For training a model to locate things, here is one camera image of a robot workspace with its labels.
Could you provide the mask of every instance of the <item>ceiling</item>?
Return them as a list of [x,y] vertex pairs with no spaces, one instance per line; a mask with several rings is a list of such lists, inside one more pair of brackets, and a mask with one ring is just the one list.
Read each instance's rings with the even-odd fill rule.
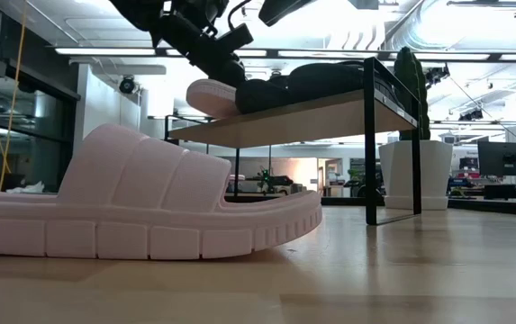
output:
[[[233,15],[234,24],[249,26],[255,39],[249,47],[253,48],[376,50],[383,45],[385,35],[416,5],[415,0],[380,0],[380,10],[360,11],[348,0],[319,0],[268,28],[257,18],[262,1],[249,3],[245,17],[240,11]],[[226,13],[239,2],[230,1]],[[450,7],[447,2],[425,0],[382,48],[398,50],[405,44],[417,50],[516,51],[516,8]],[[0,9],[19,19],[22,12],[19,3],[0,0]],[[149,35],[133,28],[108,0],[29,0],[29,3],[28,27],[55,46],[150,46]],[[223,18],[218,19],[216,27],[220,32],[228,30]],[[150,76],[147,87],[170,87],[175,94],[176,108],[184,112],[188,112],[184,100],[187,86],[205,77],[183,58],[101,60],[103,65],[165,66],[167,73],[158,80]],[[244,59],[248,72],[258,77],[268,76],[273,69],[288,73],[312,62],[314,60]],[[516,113],[506,109],[516,106],[516,64],[450,63],[448,68],[451,78],[428,92],[432,120],[457,120],[460,113],[478,105],[492,118],[516,120]]]

